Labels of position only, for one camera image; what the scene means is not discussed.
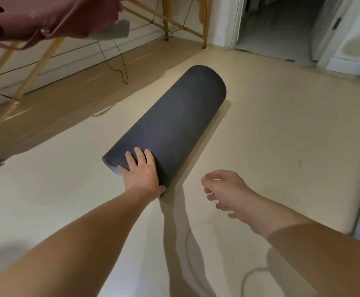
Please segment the person's left hand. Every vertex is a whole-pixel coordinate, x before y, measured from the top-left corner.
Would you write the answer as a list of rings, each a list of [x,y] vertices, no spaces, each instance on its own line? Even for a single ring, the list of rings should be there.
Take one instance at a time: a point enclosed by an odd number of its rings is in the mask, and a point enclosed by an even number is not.
[[[137,159],[130,151],[125,153],[130,171],[124,179],[125,192],[129,195],[138,196],[145,200],[153,200],[160,197],[166,187],[159,184],[158,173],[155,159],[149,149],[143,151],[148,161],[148,168],[140,169],[137,167]]]

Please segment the person's right hand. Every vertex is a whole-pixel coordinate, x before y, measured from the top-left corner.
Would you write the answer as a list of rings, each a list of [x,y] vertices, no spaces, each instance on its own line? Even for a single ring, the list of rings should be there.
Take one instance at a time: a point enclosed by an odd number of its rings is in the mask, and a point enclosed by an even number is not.
[[[202,177],[207,199],[218,201],[216,208],[232,211],[237,219],[254,228],[253,212],[262,196],[249,188],[238,173],[215,170]]]

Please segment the dark grey yoga mat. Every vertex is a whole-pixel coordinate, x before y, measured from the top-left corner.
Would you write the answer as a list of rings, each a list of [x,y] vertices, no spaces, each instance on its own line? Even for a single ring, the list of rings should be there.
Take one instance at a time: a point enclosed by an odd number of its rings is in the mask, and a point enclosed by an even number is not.
[[[119,176],[129,169],[125,153],[149,149],[155,158],[159,184],[168,188],[200,141],[226,99],[219,74],[204,65],[189,68],[161,98],[103,155]]]

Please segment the person's left forearm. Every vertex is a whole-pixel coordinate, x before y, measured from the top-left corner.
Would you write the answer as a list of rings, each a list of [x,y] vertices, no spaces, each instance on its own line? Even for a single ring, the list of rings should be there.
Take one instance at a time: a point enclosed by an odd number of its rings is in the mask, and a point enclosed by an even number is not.
[[[128,189],[58,230],[0,274],[0,297],[97,297],[134,224],[164,191]]]

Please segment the person's right forearm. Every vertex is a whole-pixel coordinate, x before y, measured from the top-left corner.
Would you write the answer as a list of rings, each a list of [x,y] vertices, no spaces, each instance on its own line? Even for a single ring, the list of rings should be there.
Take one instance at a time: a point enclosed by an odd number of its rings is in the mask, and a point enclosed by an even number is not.
[[[260,195],[247,198],[247,223],[321,297],[360,297],[360,241]]]

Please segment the maroon massage table wooden legs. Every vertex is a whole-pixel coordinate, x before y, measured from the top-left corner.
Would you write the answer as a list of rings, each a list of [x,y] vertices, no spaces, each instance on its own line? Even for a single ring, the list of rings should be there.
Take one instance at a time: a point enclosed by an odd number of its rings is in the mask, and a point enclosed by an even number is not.
[[[0,164],[93,116],[128,84],[124,54],[185,31],[213,0],[0,0]]]

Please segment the white open door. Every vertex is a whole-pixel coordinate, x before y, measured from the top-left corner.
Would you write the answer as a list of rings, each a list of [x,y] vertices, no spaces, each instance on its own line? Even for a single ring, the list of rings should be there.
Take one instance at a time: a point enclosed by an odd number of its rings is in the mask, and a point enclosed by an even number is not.
[[[311,60],[318,62],[353,0],[325,0],[310,31]]]

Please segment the white door frame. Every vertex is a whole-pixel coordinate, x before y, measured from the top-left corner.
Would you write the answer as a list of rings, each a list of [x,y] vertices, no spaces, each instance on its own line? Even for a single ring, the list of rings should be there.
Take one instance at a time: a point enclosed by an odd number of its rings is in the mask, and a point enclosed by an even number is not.
[[[231,0],[226,34],[226,42],[231,49],[234,49],[237,43],[246,4],[247,0]]]

